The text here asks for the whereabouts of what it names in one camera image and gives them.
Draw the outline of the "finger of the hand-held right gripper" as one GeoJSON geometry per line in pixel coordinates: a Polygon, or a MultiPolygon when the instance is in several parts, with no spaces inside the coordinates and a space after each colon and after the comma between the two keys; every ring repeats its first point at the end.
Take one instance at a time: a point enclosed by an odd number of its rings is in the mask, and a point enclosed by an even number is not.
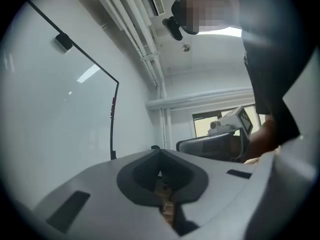
{"type": "Polygon", "coordinates": [[[181,140],[176,143],[176,150],[206,159],[235,159],[231,139],[232,135],[226,132],[181,140]]]}

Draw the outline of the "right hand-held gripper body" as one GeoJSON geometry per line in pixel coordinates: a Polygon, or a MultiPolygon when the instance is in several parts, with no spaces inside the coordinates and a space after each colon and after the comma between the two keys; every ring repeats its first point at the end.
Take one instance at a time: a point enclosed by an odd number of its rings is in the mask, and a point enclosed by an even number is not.
{"type": "Polygon", "coordinates": [[[243,106],[239,106],[210,123],[209,136],[228,134],[226,153],[239,159],[246,152],[253,124],[243,106]]]}

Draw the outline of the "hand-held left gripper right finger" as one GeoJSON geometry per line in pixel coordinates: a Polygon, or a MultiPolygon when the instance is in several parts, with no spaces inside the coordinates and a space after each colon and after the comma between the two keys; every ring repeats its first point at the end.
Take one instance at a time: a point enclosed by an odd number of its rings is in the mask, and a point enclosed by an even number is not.
{"type": "Polygon", "coordinates": [[[200,229],[240,193],[255,166],[162,150],[160,171],[172,190],[173,230],[185,236],[200,229]]]}

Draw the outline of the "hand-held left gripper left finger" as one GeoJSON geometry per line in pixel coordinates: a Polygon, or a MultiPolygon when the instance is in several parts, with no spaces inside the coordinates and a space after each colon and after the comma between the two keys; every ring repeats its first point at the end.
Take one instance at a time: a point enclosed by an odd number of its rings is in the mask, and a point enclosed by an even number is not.
{"type": "Polygon", "coordinates": [[[117,185],[117,174],[126,164],[151,154],[143,151],[102,162],[83,170],[45,196],[33,209],[43,220],[76,191],[90,196],[65,237],[69,240],[176,240],[178,234],[159,208],[136,205],[117,185]]]}

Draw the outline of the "person's right forearm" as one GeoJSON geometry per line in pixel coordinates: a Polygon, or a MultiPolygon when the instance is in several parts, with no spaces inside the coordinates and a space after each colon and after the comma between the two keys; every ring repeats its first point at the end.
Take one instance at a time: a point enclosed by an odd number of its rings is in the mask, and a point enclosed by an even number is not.
{"type": "Polygon", "coordinates": [[[264,153],[275,150],[279,143],[276,138],[276,122],[271,115],[265,115],[265,122],[258,131],[249,138],[249,145],[246,159],[255,159],[261,157],[264,153]]]}

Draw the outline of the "thick white pipe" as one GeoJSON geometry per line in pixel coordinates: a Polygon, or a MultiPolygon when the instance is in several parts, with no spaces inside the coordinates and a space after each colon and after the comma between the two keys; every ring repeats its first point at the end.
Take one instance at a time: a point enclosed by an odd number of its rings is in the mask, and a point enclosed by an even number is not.
{"type": "Polygon", "coordinates": [[[252,94],[251,87],[227,88],[219,90],[210,90],[197,92],[176,97],[167,97],[156,100],[150,100],[145,103],[145,107],[150,110],[171,109],[186,105],[200,104],[203,102],[211,102],[225,97],[238,97],[241,95],[252,94]]]}

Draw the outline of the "black t-shirt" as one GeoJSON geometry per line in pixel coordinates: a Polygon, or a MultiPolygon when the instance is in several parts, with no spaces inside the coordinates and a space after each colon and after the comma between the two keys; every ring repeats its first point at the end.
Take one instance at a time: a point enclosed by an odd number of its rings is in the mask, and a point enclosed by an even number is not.
{"type": "Polygon", "coordinates": [[[315,0],[239,0],[244,62],[256,112],[275,121],[278,144],[299,135],[283,97],[306,66],[314,48],[308,10],[315,0]]]}

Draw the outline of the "ceiling light panel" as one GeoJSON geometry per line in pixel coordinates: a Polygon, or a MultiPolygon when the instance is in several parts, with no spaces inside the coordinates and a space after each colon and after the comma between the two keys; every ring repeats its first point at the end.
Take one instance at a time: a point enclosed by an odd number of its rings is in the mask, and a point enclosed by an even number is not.
{"type": "Polygon", "coordinates": [[[211,31],[202,31],[199,32],[198,35],[220,35],[220,36],[230,36],[230,37],[242,37],[242,30],[236,27],[227,27],[218,30],[211,30],[211,31]]]}

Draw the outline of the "white ceiling pipe bundle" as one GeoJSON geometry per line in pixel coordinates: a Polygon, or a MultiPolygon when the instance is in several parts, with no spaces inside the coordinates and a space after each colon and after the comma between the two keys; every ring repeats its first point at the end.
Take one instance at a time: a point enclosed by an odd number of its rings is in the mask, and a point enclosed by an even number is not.
{"type": "Polygon", "coordinates": [[[166,95],[161,65],[161,51],[154,27],[142,0],[101,0],[111,12],[111,17],[120,26],[146,69],[150,81],[157,89],[159,98],[166,95]]]}

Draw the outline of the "black board clamp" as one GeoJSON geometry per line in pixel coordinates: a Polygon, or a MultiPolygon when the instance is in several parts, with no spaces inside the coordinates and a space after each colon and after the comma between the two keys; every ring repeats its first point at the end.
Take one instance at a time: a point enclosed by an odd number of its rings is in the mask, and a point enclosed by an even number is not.
{"type": "Polygon", "coordinates": [[[61,50],[66,54],[68,53],[71,48],[73,47],[73,42],[69,38],[69,36],[65,33],[59,33],[55,39],[55,43],[61,48],[61,50]]]}

